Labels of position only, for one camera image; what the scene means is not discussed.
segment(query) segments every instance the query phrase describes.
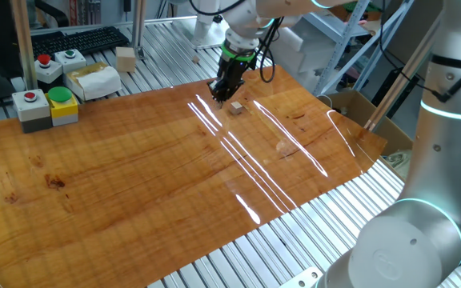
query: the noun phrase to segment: yellow button base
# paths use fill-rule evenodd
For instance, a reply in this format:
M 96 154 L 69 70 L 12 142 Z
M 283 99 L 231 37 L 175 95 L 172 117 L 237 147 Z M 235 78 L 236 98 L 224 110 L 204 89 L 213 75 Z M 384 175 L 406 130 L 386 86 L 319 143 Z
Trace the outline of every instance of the yellow button base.
M 53 101 L 49 99 L 48 94 L 46 94 L 46 98 L 49 102 L 52 118 L 58 118 L 78 113 L 78 103 L 76 102 L 76 98 L 73 94 L 70 100 L 67 100 L 65 102 Z

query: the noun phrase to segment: blue light ring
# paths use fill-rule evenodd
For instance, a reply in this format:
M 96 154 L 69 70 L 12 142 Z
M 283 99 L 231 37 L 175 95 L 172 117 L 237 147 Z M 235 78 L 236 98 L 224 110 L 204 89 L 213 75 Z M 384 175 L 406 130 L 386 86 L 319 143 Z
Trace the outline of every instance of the blue light ring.
M 263 28 L 268 28 L 269 26 L 271 26 L 271 24 L 273 24 L 273 21 L 275 21 L 275 19 L 271 19 L 270 22 L 266 24 Z
M 314 5 L 316 5 L 319 8 L 323 8 L 323 9 L 332 8 L 332 6 L 323 6 L 323 5 L 319 4 L 318 1 L 316 1 L 316 0 L 312 0 L 312 2 L 314 3 Z
M 422 199 L 416 199 L 416 198 L 405 198 L 405 199 L 398 200 L 395 203 L 400 203 L 400 202 L 404 202 L 404 201 L 416 201 L 416 202 L 420 202 L 420 203 L 429 205 L 429 206 L 437 209 L 438 212 L 440 212 L 440 213 L 442 213 L 442 215 L 446 216 L 447 220 L 449 220 L 453 224 L 453 227 L 456 229 L 456 232 L 458 232 L 458 235 L 460 236 L 460 241 L 461 241 L 460 228 L 458 228 L 458 225 L 456 225 L 455 220 L 453 220 L 453 218 L 451 218 L 451 216 L 449 216 L 449 214 L 446 213 L 444 210 L 442 210 L 440 207 L 438 207 L 438 206 L 436 206 L 436 205 L 434 205 L 434 204 L 432 204 L 432 203 L 430 203 L 428 201 L 425 201 L 425 200 L 422 200 Z
M 428 112 L 431 112 L 433 114 L 437 114 L 438 116 L 461 120 L 461 114 L 439 110 L 437 108 L 429 106 L 428 104 L 426 104 L 422 100 L 421 100 L 421 107 L 424 108 Z

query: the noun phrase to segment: small wooden block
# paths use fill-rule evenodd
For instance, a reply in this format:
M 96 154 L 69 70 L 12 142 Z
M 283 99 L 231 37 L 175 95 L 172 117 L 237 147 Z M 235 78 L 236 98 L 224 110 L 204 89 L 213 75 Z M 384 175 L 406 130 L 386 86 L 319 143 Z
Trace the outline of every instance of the small wooden block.
M 229 110 L 233 115 L 237 115 L 243 111 L 243 106 L 239 102 L 232 102 Z
M 130 47 L 117 47 L 117 71 L 134 72 L 136 57 L 134 49 Z

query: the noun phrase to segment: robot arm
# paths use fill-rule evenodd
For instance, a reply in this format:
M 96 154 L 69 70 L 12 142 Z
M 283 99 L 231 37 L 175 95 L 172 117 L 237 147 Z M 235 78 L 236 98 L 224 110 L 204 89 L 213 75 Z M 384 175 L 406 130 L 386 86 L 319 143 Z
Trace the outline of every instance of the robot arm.
M 350 2 L 351 0 L 220 0 L 220 10 L 238 5 L 222 15 L 229 24 L 222 44 L 217 78 L 208 83 L 214 100 L 225 102 L 244 83 L 243 73 L 255 67 L 255 50 L 259 38 L 275 23 L 285 17 L 283 26 L 294 25 L 299 15 Z
M 424 91 L 403 192 L 318 288 L 435 288 L 461 265 L 461 0 L 445 0 L 426 87 L 457 86 Z

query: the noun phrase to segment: wooden tabletop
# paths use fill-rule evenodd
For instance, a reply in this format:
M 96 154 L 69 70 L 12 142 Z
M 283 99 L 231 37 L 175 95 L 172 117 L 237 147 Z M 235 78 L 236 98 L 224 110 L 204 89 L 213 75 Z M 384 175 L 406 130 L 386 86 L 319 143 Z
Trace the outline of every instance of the wooden tabletop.
M 87 103 L 79 123 L 33 134 L 0 121 L 2 286 L 143 288 L 379 157 L 381 138 L 279 66 L 270 84 L 243 77 L 221 110 L 195 82 Z

